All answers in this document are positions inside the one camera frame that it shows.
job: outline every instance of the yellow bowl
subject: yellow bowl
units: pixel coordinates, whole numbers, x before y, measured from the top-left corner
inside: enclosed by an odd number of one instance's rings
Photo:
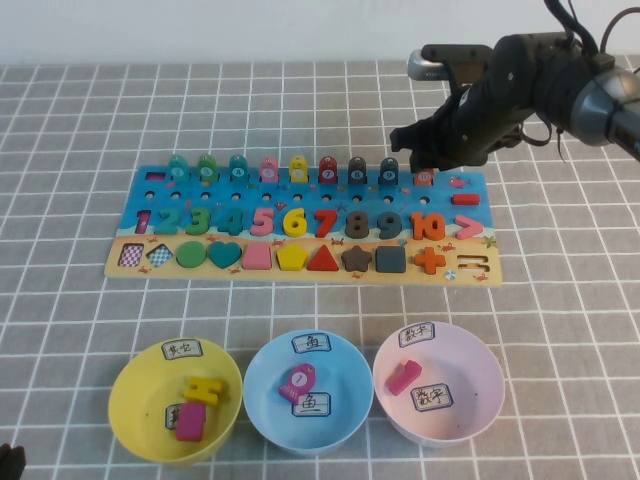
[[[226,382],[217,408],[207,407],[200,442],[175,437],[174,410],[184,403],[189,377]],[[215,343],[180,338],[149,347],[120,372],[109,397],[109,423],[131,453],[151,462],[193,465],[211,457],[229,438],[242,404],[242,376]]]

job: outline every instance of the green circle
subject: green circle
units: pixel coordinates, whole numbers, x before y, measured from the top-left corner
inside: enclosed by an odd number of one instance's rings
[[[176,260],[183,268],[196,268],[207,259],[207,249],[200,242],[187,242],[178,247]]]

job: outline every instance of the orange plus sign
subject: orange plus sign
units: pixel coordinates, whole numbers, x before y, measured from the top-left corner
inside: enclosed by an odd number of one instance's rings
[[[416,255],[413,259],[413,263],[416,265],[424,266],[424,273],[427,275],[435,275],[437,267],[444,267],[447,261],[444,255],[436,255],[436,251],[433,247],[427,247],[424,249],[424,254]]]

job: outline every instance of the blue bowl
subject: blue bowl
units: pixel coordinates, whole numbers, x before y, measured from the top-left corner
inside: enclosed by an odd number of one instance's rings
[[[316,383],[293,405],[278,387],[293,369],[314,366]],[[360,351],[321,330],[298,330],[273,339],[251,360],[244,377],[244,406],[267,440],[313,456],[336,447],[358,430],[373,401],[373,378]]]

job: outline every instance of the gray grid mat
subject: gray grid mat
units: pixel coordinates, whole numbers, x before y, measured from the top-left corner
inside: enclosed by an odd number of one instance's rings
[[[445,99],[442,83],[411,83],[404,69],[0,68],[0,443],[26,447],[26,480],[638,477],[640,165],[619,148],[565,138],[566,163],[556,143],[491,158],[501,288],[104,278],[136,167],[174,150],[191,162],[210,150],[253,165],[294,153],[377,164],[391,128]],[[373,359],[389,333],[425,318],[478,335],[507,377],[500,418],[459,448],[418,448],[378,405],[343,448],[311,460],[267,444],[244,413],[216,459],[188,473],[142,463],[111,435],[110,386],[163,339],[211,339],[244,371],[291,329],[335,331]]]

